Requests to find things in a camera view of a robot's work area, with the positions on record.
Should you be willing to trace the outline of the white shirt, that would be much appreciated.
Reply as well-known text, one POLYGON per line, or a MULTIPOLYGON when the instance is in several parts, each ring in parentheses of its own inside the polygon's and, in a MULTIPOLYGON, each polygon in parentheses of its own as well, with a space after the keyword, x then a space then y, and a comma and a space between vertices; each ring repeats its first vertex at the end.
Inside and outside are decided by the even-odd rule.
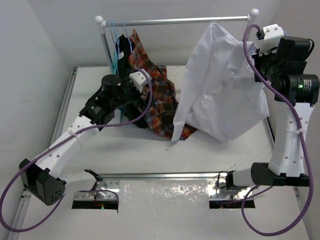
POLYGON ((255 81, 245 53, 243 42, 209 24, 185 66, 173 142, 190 125, 227 143, 269 116, 264 84, 255 81))

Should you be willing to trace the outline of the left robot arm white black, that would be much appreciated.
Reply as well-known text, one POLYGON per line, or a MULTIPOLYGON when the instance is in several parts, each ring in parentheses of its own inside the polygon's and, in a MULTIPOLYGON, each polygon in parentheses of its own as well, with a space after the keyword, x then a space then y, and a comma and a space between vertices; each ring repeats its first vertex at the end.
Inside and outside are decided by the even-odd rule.
POLYGON ((105 75, 100 88, 49 149, 37 156, 35 163, 27 159, 20 163, 23 186, 47 206, 66 194, 94 190, 103 182, 100 175, 86 169, 75 175, 62 176, 63 168, 90 138, 103 128, 111 127, 116 110, 140 100, 143 88, 150 85, 151 77, 143 69, 124 78, 105 75))

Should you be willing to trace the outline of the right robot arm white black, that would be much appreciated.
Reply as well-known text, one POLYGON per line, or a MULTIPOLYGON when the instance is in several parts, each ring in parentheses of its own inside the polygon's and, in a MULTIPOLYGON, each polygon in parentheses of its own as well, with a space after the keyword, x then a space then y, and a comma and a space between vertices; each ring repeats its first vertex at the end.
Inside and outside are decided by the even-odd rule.
POLYGON ((253 185, 310 186, 300 134, 307 133, 320 90, 319 78, 304 73, 314 46, 310 38, 283 36, 267 53, 253 55, 255 80, 263 77, 277 91, 274 95, 277 130, 272 157, 268 163, 254 162, 248 169, 229 171, 224 189, 240 190, 253 185))

